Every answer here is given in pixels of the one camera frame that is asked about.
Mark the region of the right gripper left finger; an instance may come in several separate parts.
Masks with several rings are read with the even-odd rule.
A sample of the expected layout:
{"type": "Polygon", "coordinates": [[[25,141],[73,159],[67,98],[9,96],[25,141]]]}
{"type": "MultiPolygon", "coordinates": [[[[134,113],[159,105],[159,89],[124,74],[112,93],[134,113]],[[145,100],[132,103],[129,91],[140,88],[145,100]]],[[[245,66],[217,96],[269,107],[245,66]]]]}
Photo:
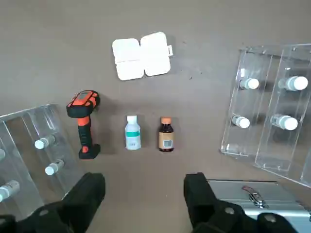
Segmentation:
{"type": "Polygon", "coordinates": [[[105,197],[105,178],[86,173],[56,202],[36,209],[18,221],[13,215],[0,216],[2,233],[85,233],[105,197]]]}

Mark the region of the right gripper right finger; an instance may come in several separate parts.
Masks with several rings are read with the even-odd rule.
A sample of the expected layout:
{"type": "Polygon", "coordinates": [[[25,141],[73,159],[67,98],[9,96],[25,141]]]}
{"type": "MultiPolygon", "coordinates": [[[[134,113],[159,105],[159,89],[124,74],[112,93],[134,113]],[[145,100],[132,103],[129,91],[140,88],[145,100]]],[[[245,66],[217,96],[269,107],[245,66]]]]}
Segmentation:
{"type": "Polygon", "coordinates": [[[184,178],[194,233],[309,233],[311,209],[273,181],[184,178]]]}

